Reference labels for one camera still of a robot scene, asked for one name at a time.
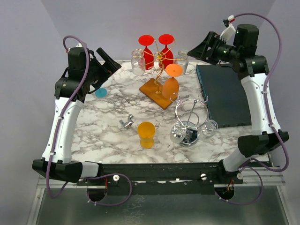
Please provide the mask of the orange wine glass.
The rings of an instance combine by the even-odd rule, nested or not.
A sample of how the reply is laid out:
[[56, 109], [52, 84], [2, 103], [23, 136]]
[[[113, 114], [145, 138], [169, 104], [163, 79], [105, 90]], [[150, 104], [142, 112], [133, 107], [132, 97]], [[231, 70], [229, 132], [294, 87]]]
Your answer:
[[166, 69], [166, 73], [170, 76], [162, 87], [162, 95], [168, 100], [176, 100], [179, 91], [179, 83], [176, 77], [179, 77], [183, 73], [183, 68], [178, 64], [169, 64]]

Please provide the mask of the yellow wine glass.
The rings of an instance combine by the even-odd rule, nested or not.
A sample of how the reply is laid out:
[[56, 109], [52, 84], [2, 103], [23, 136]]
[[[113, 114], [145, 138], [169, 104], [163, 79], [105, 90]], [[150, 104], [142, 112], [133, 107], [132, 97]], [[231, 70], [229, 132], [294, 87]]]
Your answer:
[[154, 145], [155, 126], [150, 122], [142, 122], [137, 128], [140, 138], [140, 145], [149, 149]]

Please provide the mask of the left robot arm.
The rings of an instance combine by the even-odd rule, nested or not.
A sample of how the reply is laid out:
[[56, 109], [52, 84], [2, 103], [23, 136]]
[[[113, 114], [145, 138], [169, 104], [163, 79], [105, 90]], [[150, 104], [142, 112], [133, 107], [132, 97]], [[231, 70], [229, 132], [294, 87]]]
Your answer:
[[40, 159], [33, 160], [32, 169], [53, 180], [77, 183], [88, 178], [93, 185], [103, 182], [104, 174], [98, 163], [72, 161], [71, 147], [75, 125], [86, 95], [98, 90], [121, 65], [115, 62], [101, 47], [96, 50], [105, 61], [101, 64], [94, 51], [89, 50], [90, 63], [87, 76], [86, 54], [83, 47], [70, 48], [68, 67], [55, 83], [55, 114], [47, 146]]

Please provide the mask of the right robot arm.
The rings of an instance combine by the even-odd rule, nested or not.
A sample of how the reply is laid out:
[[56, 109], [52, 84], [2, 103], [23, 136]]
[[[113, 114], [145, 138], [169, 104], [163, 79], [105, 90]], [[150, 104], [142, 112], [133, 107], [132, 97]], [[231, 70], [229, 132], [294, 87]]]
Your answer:
[[267, 60], [256, 55], [259, 29], [251, 24], [229, 24], [218, 35], [210, 31], [206, 38], [195, 48], [188, 51], [188, 56], [216, 65], [220, 61], [229, 62], [237, 73], [247, 96], [251, 116], [252, 134], [238, 138], [238, 148], [223, 159], [223, 168], [216, 171], [218, 182], [225, 184], [233, 178], [233, 173], [248, 161], [257, 161], [255, 155], [264, 155], [281, 146], [286, 163], [275, 172], [282, 172], [289, 166], [289, 157], [285, 142], [289, 134], [281, 130], [274, 112]]

